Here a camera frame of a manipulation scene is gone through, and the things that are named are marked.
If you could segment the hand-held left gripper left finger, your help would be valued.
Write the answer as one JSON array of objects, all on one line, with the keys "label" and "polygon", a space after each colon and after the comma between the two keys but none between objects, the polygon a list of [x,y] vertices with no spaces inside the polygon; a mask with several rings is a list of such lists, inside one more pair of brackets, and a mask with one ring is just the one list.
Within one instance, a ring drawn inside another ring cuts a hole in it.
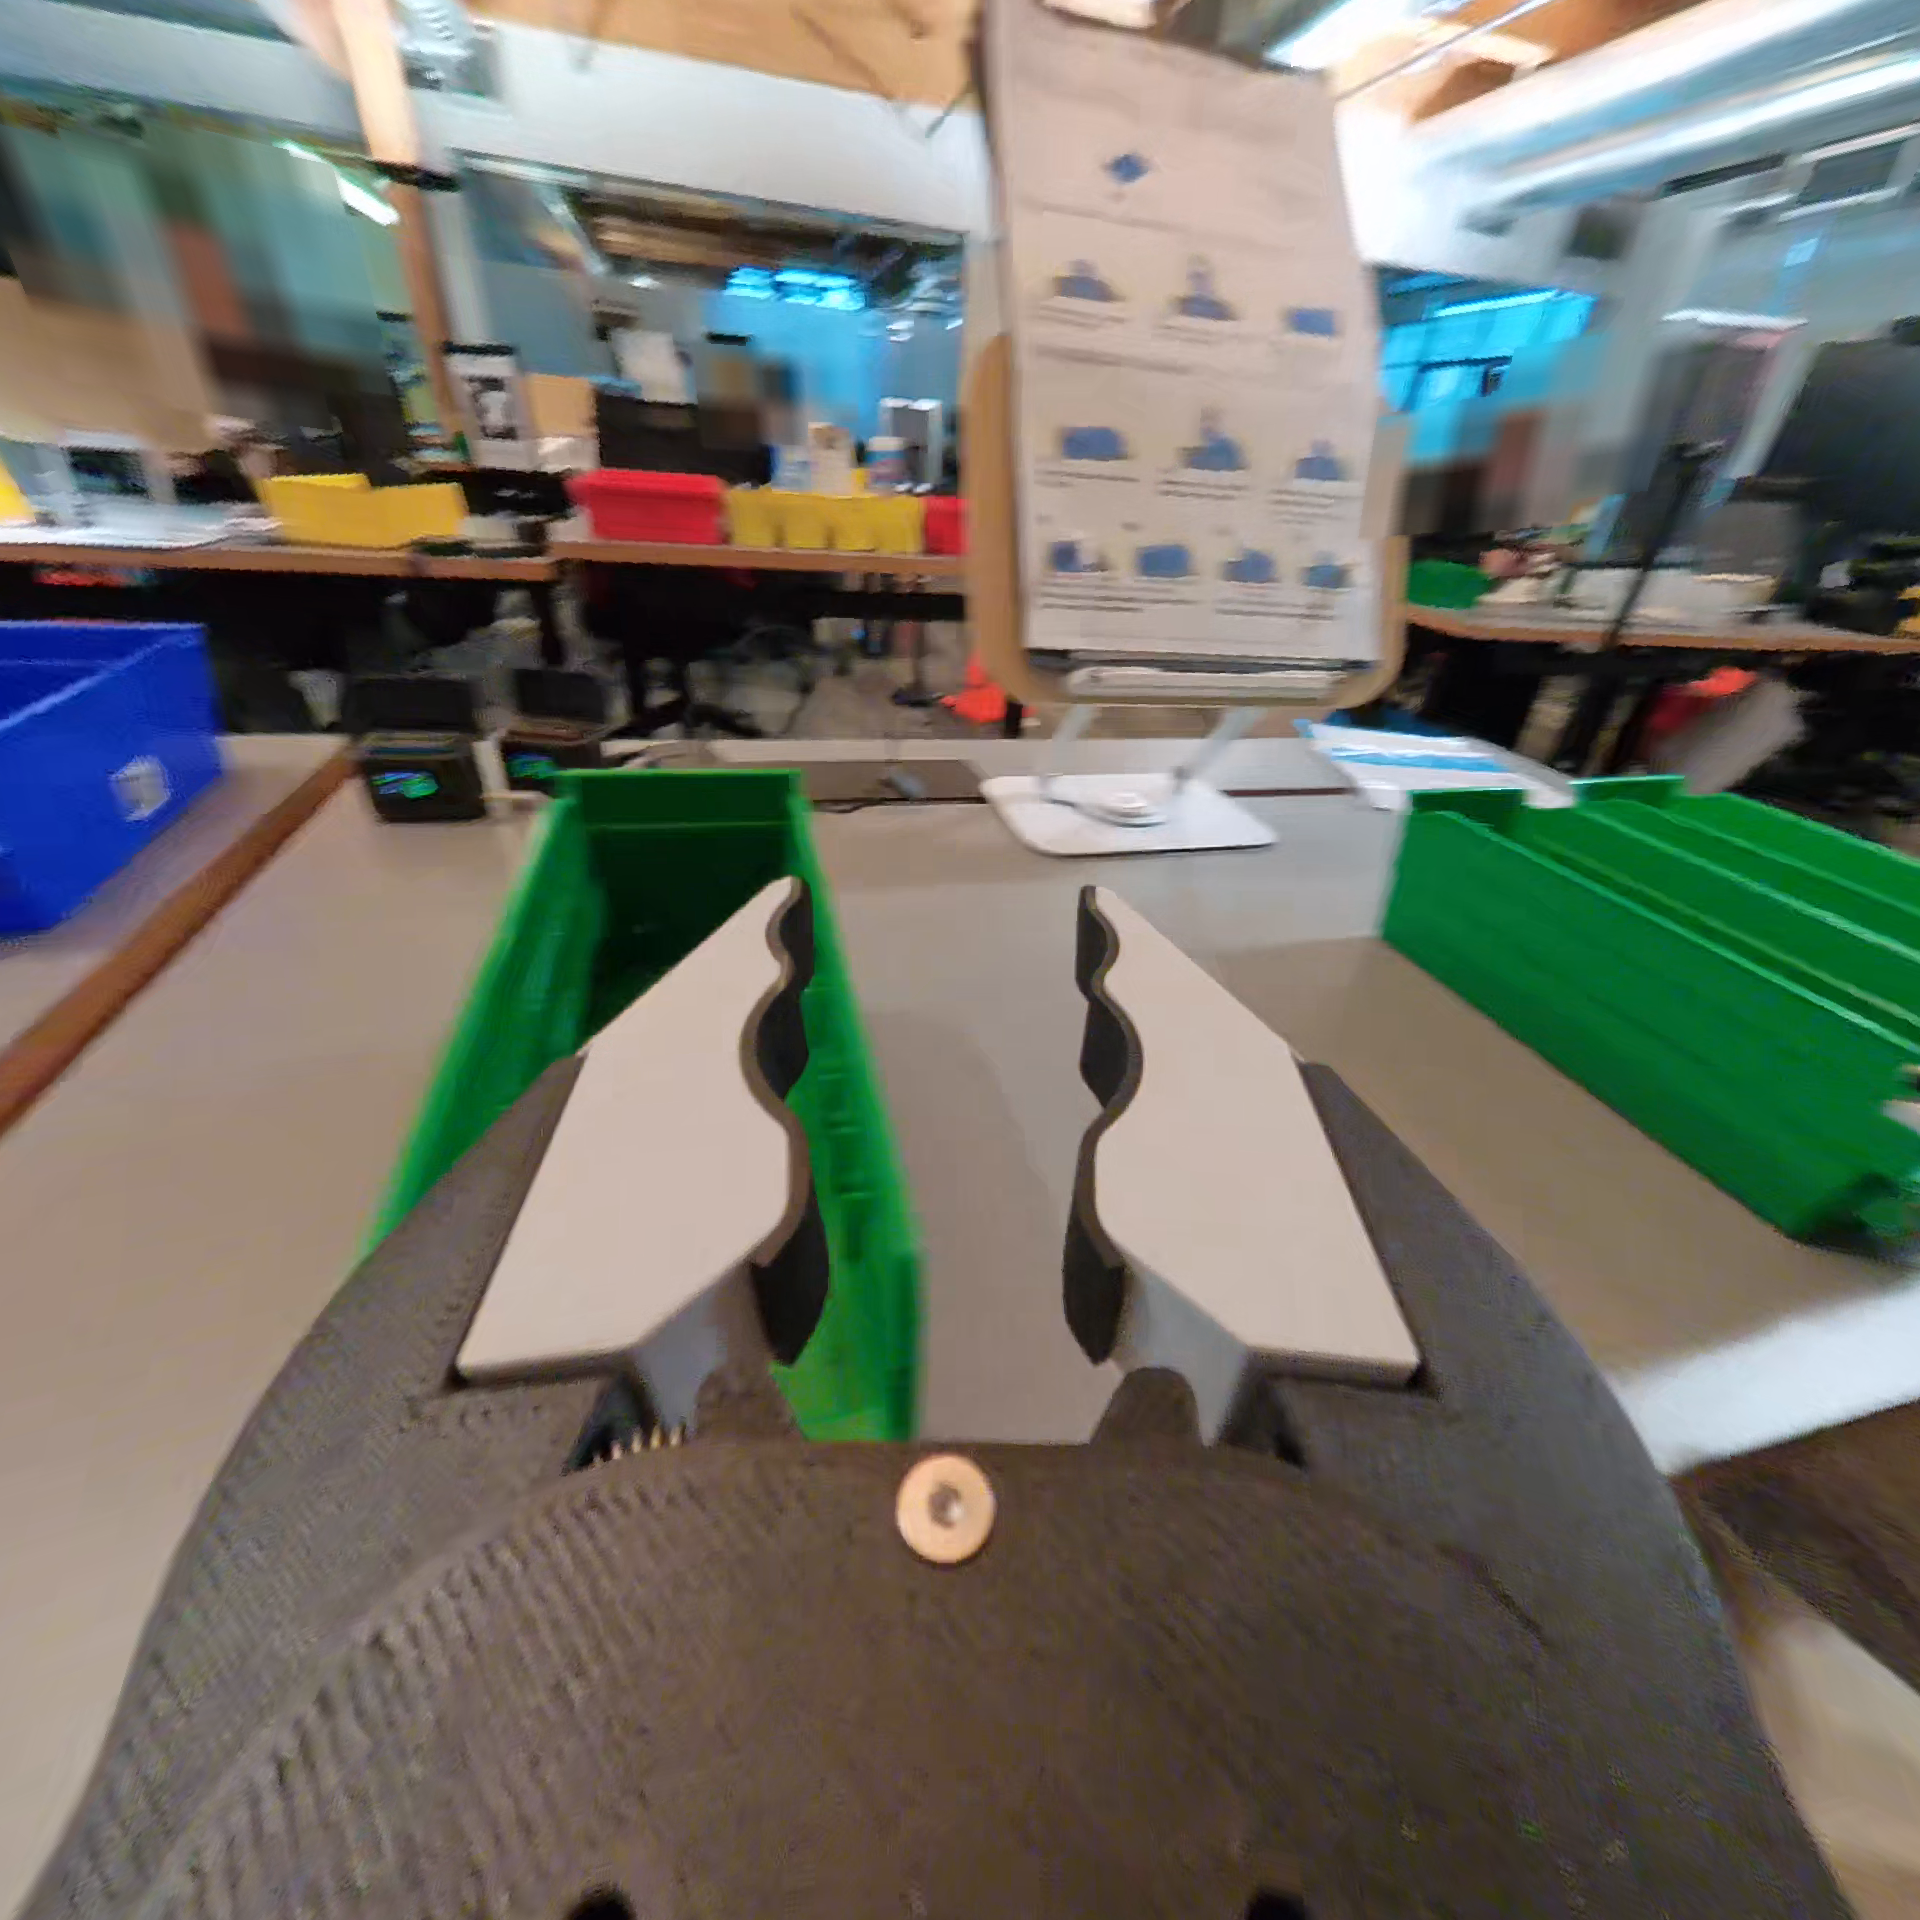
[{"label": "hand-held left gripper left finger", "polygon": [[796,1093],[809,1067],[809,885],[764,885],[578,1051],[454,1373],[635,1384],[691,1429],[732,1363],[802,1357],[829,1242]]}]

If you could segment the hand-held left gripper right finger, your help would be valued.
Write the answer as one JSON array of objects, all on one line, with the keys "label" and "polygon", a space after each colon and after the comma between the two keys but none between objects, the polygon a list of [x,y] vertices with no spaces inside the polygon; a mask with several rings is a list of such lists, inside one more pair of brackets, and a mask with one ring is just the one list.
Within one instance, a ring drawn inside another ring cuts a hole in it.
[{"label": "hand-held left gripper right finger", "polygon": [[1218,1443],[1282,1378],[1401,1393],[1422,1346],[1296,1050],[1112,887],[1075,903],[1080,1082],[1064,1317],[1186,1386]]}]

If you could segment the green plastic bin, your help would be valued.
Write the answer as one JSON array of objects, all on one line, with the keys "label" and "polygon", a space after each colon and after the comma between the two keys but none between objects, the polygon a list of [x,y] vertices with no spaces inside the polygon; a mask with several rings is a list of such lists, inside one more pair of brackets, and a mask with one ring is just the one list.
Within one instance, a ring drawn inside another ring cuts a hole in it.
[{"label": "green plastic bin", "polygon": [[545,1067],[786,875],[808,882],[813,912],[808,1071],[793,1105],[808,1130],[832,1290],[804,1355],[777,1378],[809,1441],[904,1443],[921,1397],[921,1237],[796,772],[561,779],[451,1019],[364,1252]]},{"label": "green plastic bin", "polygon": [[1692,796],[1678,778],[1579,779],[1578,810],[1648,835],[1836,923],[1918,954],[1916,855],[1740,796]]},{"label": "green plastic bin", "polygon": [[1525,808],[1507,833],[1525,851],[1880,1029],[1916,1067],[1918,954],[1604,824],[1595,810]]},{"label": "green plastic bin", "polygon": [[1916,1242],[1918,1042],[1525,851],[1528,808],[1410,801],[1390,948],[1785,1237]]}]

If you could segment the grey desk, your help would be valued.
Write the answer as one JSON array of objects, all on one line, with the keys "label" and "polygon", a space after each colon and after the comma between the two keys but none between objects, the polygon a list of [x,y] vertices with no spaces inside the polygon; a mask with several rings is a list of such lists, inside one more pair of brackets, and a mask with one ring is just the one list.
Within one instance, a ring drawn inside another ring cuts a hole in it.
[{"label": "grey desk", "polygon": [[[1376,940],[1398,821],[1253,748],[1265,853],[1053,860],[982,804],[818,817],[924,1249],[918,1427],[1081,1437],[1075,901],[1115,889],[1334,1067],[1528,1272],[1668,1472],[1916,1402],[1916,1272],[1777,1235]],[[537,815],[349,785],[5,1136],[5,1915],[186,1525],[354,1268]]]}]

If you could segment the wooden document stand white base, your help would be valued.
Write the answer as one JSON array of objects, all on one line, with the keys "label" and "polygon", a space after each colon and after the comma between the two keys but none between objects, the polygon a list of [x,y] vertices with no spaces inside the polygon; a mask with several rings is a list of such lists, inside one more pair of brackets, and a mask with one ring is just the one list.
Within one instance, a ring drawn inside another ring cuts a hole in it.
[{"label": "wooden document stand white base", "polygon": [[1058,711],[1028,776],[986,776],[981,793],[998,824],[1045,857],[1117,857],[1270,848],[1260,826],[1217,783],[1217,765],[1267,717],[1296,731],[1332,714],[1368,706],[1392,688],[1405,657],[1408,540],[1396,532],[1408,459],[1408,420],[1384,415],[1363,491],[1363,531],[1373,544],[1376,657],[1326,675],[1308,668],[1230,668],[1227,693],[1205,736],[1164,772],[1072,772],[1067,749],[1099,714],[1069,668],[1045,668],[1025,641],[1025,589],[1017,557],[1017,445],[1013,426],[1013,345],[992,336],[962,385],[957,448],[966,482],[966,624],[981,665],[1008,706]]}]

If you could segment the black battery charger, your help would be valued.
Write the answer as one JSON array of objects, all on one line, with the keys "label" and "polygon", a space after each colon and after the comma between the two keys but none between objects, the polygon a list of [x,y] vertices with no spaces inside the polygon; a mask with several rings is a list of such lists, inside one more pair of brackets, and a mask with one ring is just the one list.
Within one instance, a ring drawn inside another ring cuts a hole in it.
[{"label": "black battery charger", "polygon": [[496,731],[508,788],[546,793],[562,772],[603,765],[610,733],[608,688],[594,672],[556,665],[514,669]]},{"label": "black battery charger", "polygon": [[490,812],[482,714],[469,680],[372,675],[342,685],[342,731],[386,826],[464,826]]}]

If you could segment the clear plastic bag blue label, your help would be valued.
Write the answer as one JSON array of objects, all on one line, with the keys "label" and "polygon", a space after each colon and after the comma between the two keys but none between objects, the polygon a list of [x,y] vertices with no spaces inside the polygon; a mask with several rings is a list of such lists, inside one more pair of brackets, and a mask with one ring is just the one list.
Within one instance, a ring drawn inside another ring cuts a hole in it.
[{"label": "clear plastic bag blue label", "polygon": [[1528,804],[1576,802],[1569,779],[1472,736],[1434,736],[1345,722],[1298,722],[1298,738],[1368,808],[1404,815],[1426,793],[1521,793]]}]

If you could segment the long wooden table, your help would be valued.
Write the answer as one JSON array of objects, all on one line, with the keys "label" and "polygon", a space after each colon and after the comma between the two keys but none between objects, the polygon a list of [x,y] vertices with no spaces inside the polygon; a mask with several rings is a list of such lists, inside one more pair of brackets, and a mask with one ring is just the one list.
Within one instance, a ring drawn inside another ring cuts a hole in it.
[{"label": "long wooden table", "polygon": [[136,547],[53,540],[8,540],[3,563],[25,569],[153,569],[282,575],[354,580],[429,580],[554,585],[566,565],[718,569],[728,575],[866,575],[909,584],[962,584],[969,560],[957,555],[836,553],[818,548],[747,548],[736,544],[633,544],[556,540],[540,551],[490,544],[462,553],[328,544],[193,544]]}]

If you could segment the yellow plastic bin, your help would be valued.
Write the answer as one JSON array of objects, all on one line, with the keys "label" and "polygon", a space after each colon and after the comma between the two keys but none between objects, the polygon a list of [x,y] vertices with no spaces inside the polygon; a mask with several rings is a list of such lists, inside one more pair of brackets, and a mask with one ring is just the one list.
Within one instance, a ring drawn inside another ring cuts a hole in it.
[{"label": "yellow plastic bin", "polygon": [[728,540],[741,548],[921,555],[925,500],[913,495],[728,489]]},{"label": "yellow plastic bin", "polygon": [[257,482],[257,500],[280,540],[300,547],[395,553],[457,541],[469,520],[460,484],[377,487],[360,471],[267,475]]}]

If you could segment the blue plastic bin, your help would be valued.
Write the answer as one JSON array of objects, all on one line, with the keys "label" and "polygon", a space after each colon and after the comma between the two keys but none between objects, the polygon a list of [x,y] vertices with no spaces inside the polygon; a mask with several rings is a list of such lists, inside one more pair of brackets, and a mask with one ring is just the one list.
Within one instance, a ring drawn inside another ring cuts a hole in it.
[{"label": "blue plastic bin", "polygon": [[198,624],[3,624],[5,937],[70,922],[222,779]]}]

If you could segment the black tripod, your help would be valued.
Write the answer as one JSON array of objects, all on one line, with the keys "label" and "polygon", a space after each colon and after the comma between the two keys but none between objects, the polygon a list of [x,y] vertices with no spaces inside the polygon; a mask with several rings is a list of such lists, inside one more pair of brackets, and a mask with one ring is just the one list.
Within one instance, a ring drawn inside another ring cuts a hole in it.
[{"label": "black tripod", "polygon": [[1694,509],[1697,499],[1710,484],[1713,474],[1720,466],[1726,450],[1729,439],[1674,442],[1666,448],[1665,459],[1654,471],[1657,475],[1653,489],[1653,505],[1657,508],[1657,512],[1648,520],[1648,525],[1644,531],[1646,537],[1638,548],[1638,563],[1600,641],[1600,665],[1593,668],[1585,680],[1581,691],[1578,693],[1576,705],[1571,709],[1569,722],[1555,743],[1555,772],[1585,772],[1588,754],[1593,753],[1593,745],[1613,705],[1611,684],[1617,669],[1610,665],[1610,661],[1618,652],[1626,629],[1638,611],[1642,597],[1648,588],[1653,572],[1660,567],[1660,560],[1670,547],[1676,531]]}]

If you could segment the printed instruction sheet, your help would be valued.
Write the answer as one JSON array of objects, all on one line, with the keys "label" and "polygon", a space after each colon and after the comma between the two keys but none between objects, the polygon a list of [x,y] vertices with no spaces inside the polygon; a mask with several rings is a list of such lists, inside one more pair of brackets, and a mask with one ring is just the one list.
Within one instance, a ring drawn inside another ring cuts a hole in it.
[{"label": "printed instruction sheet", "polygon": [[1376,285],[1324,79],[986,4],[1017,609],[1072,665],[1358,668]]}]

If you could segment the black monitor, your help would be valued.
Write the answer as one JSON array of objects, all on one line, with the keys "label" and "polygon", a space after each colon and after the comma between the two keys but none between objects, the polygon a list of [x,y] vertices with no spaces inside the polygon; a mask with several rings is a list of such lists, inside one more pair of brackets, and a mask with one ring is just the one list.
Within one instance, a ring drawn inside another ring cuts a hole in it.
[{"label": "black monitor", "polygon": [[1824,344],[1760,466],[1796,482],[1819,521],[1858,537],[1918,535],[1918,344]]}]

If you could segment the wooden post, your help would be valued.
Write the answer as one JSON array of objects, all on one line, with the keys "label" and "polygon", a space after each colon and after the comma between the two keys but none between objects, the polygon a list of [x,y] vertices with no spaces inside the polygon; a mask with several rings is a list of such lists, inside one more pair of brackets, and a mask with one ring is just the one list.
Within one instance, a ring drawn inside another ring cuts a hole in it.
[{"label": "wooden post", "polygon": [[411,299],[441,434],[464,457],[464,407],[446,360],[446,344],[451,341],[449,301],[435,233],[435,194],[428,191],[440,176],[425,160],[393,8],[386,2],[325,2],[320,12],[340,43],[340,65],[369,156],[392,187],[392,207],[398,216],[401,272]]}]

